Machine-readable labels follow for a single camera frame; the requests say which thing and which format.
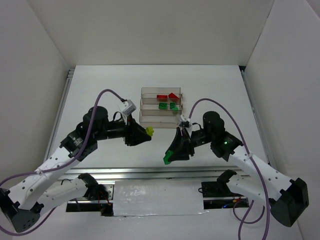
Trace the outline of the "lime and green rounded lego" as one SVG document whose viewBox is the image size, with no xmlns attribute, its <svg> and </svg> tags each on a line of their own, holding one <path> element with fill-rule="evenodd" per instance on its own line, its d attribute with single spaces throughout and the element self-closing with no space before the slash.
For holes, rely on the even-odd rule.
<svg viewBox="0 0 320 240">
<path fill-rule="evenodd" d="M 148 126 L 148 127 L 145 129 L 145 131 L 146 131 L 146 133 L 147 133 L 150 137 L 152 137 L 153 134 L 154 134 L 154 129 L 153 129 L 152 126 Z"/>
</svg>

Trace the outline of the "green rounded lego half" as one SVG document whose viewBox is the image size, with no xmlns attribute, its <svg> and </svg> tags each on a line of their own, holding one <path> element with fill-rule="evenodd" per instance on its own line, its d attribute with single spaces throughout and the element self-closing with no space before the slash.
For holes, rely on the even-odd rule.
<svg viewBox="0 0 320 240">
<path fill-rule="evenodd" d="M 165 165 L 169 165 L 171 163 L 170 158 L 173 155 L 173 153 L 174 152 L 172 150 L 168 150 L 168 151 L 165 152 L 165 156 L 163 158 L 163 161 L 164 161 Z"/>
</svg>

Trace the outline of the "green lego brick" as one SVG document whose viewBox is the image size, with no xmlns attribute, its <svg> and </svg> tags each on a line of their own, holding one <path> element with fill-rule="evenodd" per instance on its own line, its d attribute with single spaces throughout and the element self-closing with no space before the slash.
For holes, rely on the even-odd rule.
<svg viewBox="0 0 320 240">
<path fill-rule="evenodd" d="M 168 104 L 166 102 L 160 102 L 158 104 L 158 109 L 159 110 L 167 110 L 168 109 Z"/>
</svg>

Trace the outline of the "red and green lego piece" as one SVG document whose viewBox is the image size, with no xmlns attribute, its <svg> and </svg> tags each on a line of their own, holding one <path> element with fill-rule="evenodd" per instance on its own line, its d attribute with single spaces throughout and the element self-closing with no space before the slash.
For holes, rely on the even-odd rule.
<svg viewBox="0 0 320 240">
<path fill-rule="evenodd" d="M 158 95 L 156 96 L 156 99 L 157 99 L 158 101 L 167 101 L 167 100 L 168 100 L 168 96 L 165 95 L 165 94 L 158 94 Z"/>
</svg>

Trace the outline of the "small green square lego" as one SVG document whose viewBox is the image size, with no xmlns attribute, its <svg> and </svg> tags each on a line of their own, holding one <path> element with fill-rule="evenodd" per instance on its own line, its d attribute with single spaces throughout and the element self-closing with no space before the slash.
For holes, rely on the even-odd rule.
<svg viewBox="0 0 320 240">
<path fill-rule="evenodd" d="M 175 108 L 176 107 L 176 103 L 175 102 L 170 102 L 169 103 L 169 108 L 170 109 L 173 109 L 173 108 Z"/>
</svg>

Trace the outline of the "red lego brick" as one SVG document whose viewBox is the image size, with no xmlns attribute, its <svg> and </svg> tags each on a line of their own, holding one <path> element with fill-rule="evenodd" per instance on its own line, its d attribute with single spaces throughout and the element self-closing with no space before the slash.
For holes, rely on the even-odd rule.
<svg viewBox="0 0 320 240">
<path fill-rule="evenodd" d="M 179 97 L 174 93 L 170 93 L 168 95 L 168 98 L 171 99 L 171 100 L 178 100 L 179 99 Z"/>
</svg>

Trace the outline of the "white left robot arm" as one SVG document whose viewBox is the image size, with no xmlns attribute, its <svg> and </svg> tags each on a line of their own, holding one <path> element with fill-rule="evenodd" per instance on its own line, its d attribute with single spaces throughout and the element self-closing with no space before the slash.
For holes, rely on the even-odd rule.
<svg viewBox="0 0 320 240">
<path fill-rule="evenodd" d="M 55 152 L 19 184 L 0 190 L 0 209 L 14 228 L 12 235 L 35 231 L 43 214 L 77 198 L 89 201 L 108 200 L 108 190 L 89 173 L 52 185 L 68 170 L 97 150 L 98 141 L 122 138 L 129 147 L 148 142 L 153 130 L 139 125 L 132 115 L 109 121 L 102 106 L 92 107 L 74 131 L 60 142 Z"/>
</svg>

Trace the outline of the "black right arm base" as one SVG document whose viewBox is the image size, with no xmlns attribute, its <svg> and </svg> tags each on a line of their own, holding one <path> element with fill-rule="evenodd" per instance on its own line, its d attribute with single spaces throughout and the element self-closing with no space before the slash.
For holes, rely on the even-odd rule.
<svg viewBox="0 0 320 240">
<path fill-rule="evenodd" d="M 237 200 L 244 198 L 241 194 L 232 193 L 218 181 L 203 181 L 197 191 L 204 200 Z"/>
</svg>

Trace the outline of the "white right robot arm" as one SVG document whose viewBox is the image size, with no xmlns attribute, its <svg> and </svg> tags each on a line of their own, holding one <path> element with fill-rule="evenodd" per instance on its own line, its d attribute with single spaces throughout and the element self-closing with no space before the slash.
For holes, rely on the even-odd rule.
<svg viewBox="0 0 320 240">
<path fill-rule="evenodd" d="M 247 180 L 233 170 L 226 170 L 217 180 L 221 192 L 261 203 L 280 224 L 291 227 L 309 206 L 306 182 L 300 178 L 293 180 L 247 151 L 243 141 L 226 131 L 217 112 L 206 112 L 202 120 L 203 126 L 194 131 L 190 119 L 177 116 L 176 133 L 165 152 L 164 163 L 187 161 L 194 156 L 196 147 L 209 144 L 217 158 L 230 162 L 252 178 Z"/>
</svg>

